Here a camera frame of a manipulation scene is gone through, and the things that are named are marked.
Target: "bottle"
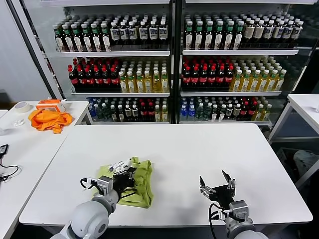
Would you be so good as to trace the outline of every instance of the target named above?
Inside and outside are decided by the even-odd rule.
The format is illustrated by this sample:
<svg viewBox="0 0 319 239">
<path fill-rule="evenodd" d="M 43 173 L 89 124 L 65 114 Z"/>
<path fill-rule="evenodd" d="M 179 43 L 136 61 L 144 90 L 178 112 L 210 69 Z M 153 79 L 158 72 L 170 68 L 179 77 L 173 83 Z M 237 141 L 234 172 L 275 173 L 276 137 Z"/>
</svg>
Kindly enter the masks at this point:
<svg viewBox="0 0 319 239">
<path fill-rule="evenodd" d="M 208 21 L 205 31 L 205 50 L 209 50 L 213 39 L 213 22 Z"/>
<path fill-rule="evenodd" d="M 272 105 L 267 104 L 266 109 L 262 112 L 260 116 L 260 121 L 268 121 L 269 120 L 269 114 L 270 114 L 270 109 Z"/>
<path fill-rule="evenodd" d="M 215 37 L 214 37 L 214 50 L 219 50 L 220 48 L 220 44 L 223 38 L 223 33 L 222 33 L 223 25 L 224 25 L 223 21 L 217 22 L 217 27 L 216 27 Z"/>
<path fill-rule="evenodd" d="M 269 70 L 264 70 L 264 72 L 262 73 L 262 77 L 258 79 L 258 83 L 256 86 L 256 91 L 264 91 L 266 82 L 267 82 L 267 78 L 268 78 L 268 74 L 269 74 Z"/>
<path fill-rule="evenodd" d="M 255 111 L 254 115 L 251 118 L 251 121 L 259 121 L 263 111 L 264 111 L 264 105 L 263 104 L 259 104 L 258 105 L 258 110 Z"/>
<path fill-rule="evenodd" d="M 260 75 L 260 70 L 256 70 L 253 77 L 249 78 L 249 83 L 248 83 L 248 87 L 247 87 L 248 91 L 256 91 L 256 86 L 258 84 L 259 75 Z"/>
<path fill-rule="evenodd" d="M 281 70 L 279 76 L 276 78 L 275 83 L 273 85 L 273 91 L 280 91 L 281 86 L 283 85 L 284 82 L 284 78 L 285 78 L 285 74 L 286 74 L 286 70 Z"/>
<path fill-rule="evenodd" d="M 201 121 L 204 113 L 203 103 L 199 103 L 199 106 L 196 109 L 195 121 Z"/>
<path fill-rule="evenodd" d="M 83 40 L 87 51 L 93 51 L 94 41 L 87 24 L 82 24 Z"/>
<path fill-rule="evenodd" d="M 202 29 L 203 29 L 203 22 L 198 21 L 196 30 L 194 32 L 194 47 L 195 50 L 199 50 L 201 48 L 201 41 L 202 41 Z"/>
<path fill-rule="evenodd" d="M 245 27 L 245 32 L 244 32 L 244 42 L 245 43 L 252 42 L 253 34 L 255 31 L 254 23 L 255 23 L 254 20 L 250 20 L 249 23 L 247 24 L 247 26 Z"/>
<path fill-rule="evenodd" d="M 227 30 L 225 32 L 225 46 L 224 46 L 224 50 L 229 50 L 230 49 L 230 45 L 232 43 L 232 39 L 233 39 L 233 29 L 234 29 L 234 21 L 229 21 L 228 25 L 227 25 Z"/>
<path fill-rule="evenodd" d="M 237 70 L 236 76 L 233 77 L 233 80 L 230 84 L 230 88 L 229 88 L 230 92 L 237 92 L 239 90 L 241 74 L 242 74 L 242 70 Z"/>
</svg>

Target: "white wall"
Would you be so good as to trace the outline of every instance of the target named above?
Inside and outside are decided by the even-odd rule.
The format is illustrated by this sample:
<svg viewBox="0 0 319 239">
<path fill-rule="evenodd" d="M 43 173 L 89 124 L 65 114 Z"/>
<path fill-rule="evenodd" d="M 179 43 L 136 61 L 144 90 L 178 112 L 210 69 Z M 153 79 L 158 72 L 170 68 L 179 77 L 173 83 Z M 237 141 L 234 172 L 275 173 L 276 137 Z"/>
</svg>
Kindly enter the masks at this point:
<svg viewBox="0 0 319 239">
<path fill-rule="evenodd" d="M 0 102 L 50 96 L 5 2 L 0 0 Z"/>
</svg>

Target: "table leg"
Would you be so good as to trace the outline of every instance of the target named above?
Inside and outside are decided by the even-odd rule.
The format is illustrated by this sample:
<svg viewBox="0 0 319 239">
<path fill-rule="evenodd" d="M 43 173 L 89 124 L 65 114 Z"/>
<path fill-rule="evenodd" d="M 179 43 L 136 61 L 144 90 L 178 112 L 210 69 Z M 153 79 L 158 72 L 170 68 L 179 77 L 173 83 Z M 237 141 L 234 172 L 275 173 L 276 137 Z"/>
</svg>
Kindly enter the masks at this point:
<svg viewBox="0 0 319 239">
<path fill-rule="evenodd" d="M 268 137 L 269 144 L 272 143 L 272 139 L 276 138 L 277 134 L 279 133 L 280 129 L 283 127 L 284 123 L 286 122 L 292 110 L 293 110 L 293 107 L 291 106 L 291 103 L 288 102 L 284 111 L 282 112 L 279 119 L 277 120 L 275 127 L 273 128 L 273 130 L 271 131 Z"/>
</svg>

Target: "robotic hand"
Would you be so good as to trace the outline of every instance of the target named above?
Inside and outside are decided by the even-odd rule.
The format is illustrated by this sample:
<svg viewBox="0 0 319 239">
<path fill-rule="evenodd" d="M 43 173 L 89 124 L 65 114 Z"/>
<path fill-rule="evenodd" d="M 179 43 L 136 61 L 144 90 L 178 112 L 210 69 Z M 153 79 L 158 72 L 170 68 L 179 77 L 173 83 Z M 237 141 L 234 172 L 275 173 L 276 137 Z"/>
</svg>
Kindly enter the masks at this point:
<svg viewBox="0 0 319 239">
<path fill-rule="evenodd" d="M 248 217 L 248 206 L 245 201 L 234 202 L 235 179 L 222 171 L 228 185 L 210 188 L 200 177 L 200 192 L 211 201 L 218 202 L 220 207 L 212 203 L 209 207 L 209 224 L 214 239 L 216 235 L 211 220 L 223 220 L 226 223 L 227 237 L 230 239 L 268 239 L 264 234 L 255 232 L 253 221 Z M 220 211 L 211 212 L 215 206 Z"/>
<path fill-rule="evenodd" d="M 87 189 L 96 187 L 99 193 L 91 201 L 78 205 L 71 221 L 51 239 L 97 239 L 105 232 L 109 224 L 109 215 L 114 212 L 116 204 L 123 198 L 122 193 L 126 188 L 134 187 L 136 169 L 132 168 L 132 162 L 127 160 L 111 165 L 109 170 L 115 171 L 113 178 L 102 176 L 97 180 L 81 179 L 82 187 Z"/>
</svg>

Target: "water bottle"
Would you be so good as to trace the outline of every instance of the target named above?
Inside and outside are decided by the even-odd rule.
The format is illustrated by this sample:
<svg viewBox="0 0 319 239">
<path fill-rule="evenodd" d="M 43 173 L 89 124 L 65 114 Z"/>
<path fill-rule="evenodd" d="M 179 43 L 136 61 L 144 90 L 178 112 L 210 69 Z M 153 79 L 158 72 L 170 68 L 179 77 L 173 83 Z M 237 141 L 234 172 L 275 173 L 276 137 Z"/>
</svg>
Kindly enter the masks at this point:
<svg viewBox="0 0 319 239">
<path fill-rule="evenodd" d="M 186 121 L 186 120 L 187 120 L 186 105 L 182 105 L 180 109 L 180 114 L 179 114 L 179 121 Z"/>
<path fill-rule="evenodd" d="M 190 105 L 189 112 L 188 112 L 188 121 L 195 120 L 195 107 L 194 105 Z"/>
</svg>

